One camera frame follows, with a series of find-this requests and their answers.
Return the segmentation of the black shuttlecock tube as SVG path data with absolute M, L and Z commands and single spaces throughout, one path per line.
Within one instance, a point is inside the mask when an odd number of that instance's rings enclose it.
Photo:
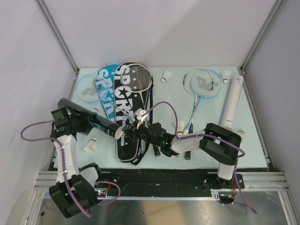
M 69 99 L 62 98 L 58 102 L 58 108 L 70 110 L 71 130 L 75 133 L 88 135 L 93 128 L 97 128 L 114 139 L 118 140 L 124 134 L 123 127 L 109 119 L 80 106 Z

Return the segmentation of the white tube cap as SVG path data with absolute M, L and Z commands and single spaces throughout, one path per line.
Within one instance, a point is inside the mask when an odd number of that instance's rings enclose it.
M 119 127 L 119 128 L 116 130 L 116 132 L 115 132 L 114 138 L 115 138 L 116 140 L 120 139 L 120 138 L 122 137 L 123 133 L 124 133 L 124 132 L 123 132 L 123 127 Z

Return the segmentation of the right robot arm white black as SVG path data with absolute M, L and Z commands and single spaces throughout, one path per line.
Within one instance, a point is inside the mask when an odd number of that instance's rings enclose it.
M 214 123 L 208 123 L 206 127 L 196 133 L 188 135 L 170 134 L 155 123 L 149 127 L 131 125 L 117 129 L 115 139 L 123 135 L 132 140 L 142 139 L 147 143 L 158 146 L 161 152 L 168 156 L 177 156 L 181 153 L 194 150 L 202 150 L 218 161 L 217 184 L 227 188 L 238 181 L 236 167 L 238 158 L 245 155 L 240 148 L 242 137 L 226 128 Z

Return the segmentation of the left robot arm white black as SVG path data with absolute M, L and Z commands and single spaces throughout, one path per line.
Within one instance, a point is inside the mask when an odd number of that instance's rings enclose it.
M 58 172 L 49 194 L 65 218 L 79 213 L 91 217 L 91 207 L 100 201 L 94 187 L 104 182 L 104 176 L 96 163 L 79 167 L 76 157 L 77 133 L 88 134 L 91 127 L 81 114 L 76 115 L 71 107 L 51 112 L 54 122 L 50 138 L 58 159 Z

